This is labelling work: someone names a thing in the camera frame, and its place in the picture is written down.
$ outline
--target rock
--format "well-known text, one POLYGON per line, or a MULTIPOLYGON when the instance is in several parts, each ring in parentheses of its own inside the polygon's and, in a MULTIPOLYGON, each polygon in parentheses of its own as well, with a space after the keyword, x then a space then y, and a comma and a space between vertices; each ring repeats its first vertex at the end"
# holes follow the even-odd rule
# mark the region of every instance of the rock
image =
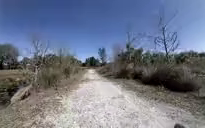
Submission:
POLYGON ((14 104, 18 101, 21 101, 23 99, 26 99, 30 95, 30 90, 32 88, 32 85, 29 85, 27 87, 19 89, 15 95, 11 98, 10 103, 14 104))

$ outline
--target gravel path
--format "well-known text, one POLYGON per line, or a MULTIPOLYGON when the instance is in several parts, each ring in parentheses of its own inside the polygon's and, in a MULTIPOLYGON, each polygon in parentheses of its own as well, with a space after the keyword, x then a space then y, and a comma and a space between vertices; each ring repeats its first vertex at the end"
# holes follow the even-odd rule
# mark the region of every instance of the gravel path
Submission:
POLYGON ((121 89, 90 69, 79 89, 61 99, 59 114, 46 116, 56 128, 205 128, 205 121, 190 113, 155 101, 145 101, 121 89))

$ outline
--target bare tree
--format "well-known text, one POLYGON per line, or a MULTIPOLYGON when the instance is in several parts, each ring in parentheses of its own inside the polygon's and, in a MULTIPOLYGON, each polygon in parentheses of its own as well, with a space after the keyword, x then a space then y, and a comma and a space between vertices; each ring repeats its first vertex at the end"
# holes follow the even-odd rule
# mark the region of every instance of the bare tree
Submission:
POLYGON ((160 34, 154 39, 155 46, 158 46, 165 51, 167 61, 169 61, 169 54, 174 52, 179 46, 177 32, 171 31, 168 28, 170 22, 176 17, 176 14, 177 13, 175 13, 167 22, 165 21, 164 15, 159 15, 160 34))
POLYGON ((37 76, 39 71, 41 70, 43 64, 44 64, 44 57, 46 53, 48 52, 49 48, 49 42, 43 42, 40 40, 40 38, 36 35, 32 37, 32 46, 33 46, 33 63, 32 66, 34 66, 34 83, 37 82, 37 76))

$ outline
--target dry bush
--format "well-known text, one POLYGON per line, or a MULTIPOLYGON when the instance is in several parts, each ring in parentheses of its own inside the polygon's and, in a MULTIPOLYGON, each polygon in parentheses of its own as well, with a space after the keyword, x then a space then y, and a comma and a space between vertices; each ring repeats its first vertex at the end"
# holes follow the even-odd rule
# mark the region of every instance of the dry bush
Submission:
POLYGON ((156 86, 162 85, 177 92, 188 92, 199 89, 197 81, 194 79, 194 75, 189 68, 185 66, 160 66, 155 70, 154 68, 147 68, 143 72, 142 82, 156 86))
POLYGON ((62 72, 59 68, 45 67, 38 74, 37 84, 45 88, 56 87, 61 76, 62 72))

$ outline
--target blue sky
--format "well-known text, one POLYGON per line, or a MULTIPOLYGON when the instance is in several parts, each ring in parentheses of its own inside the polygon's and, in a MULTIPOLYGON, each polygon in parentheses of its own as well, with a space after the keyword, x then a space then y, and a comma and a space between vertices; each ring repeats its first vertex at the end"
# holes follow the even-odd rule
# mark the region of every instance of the blue sky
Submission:
POLYGON ((180 49, 205 51, 205 0, 0 0, 0 43, 13 43, 26 56, 37 33, 52 49, 68 47, 84 60, 99 47, 124 43, 128 26, 156 33, 161 6, 167 19, 178 11, 171 29, 180 49))

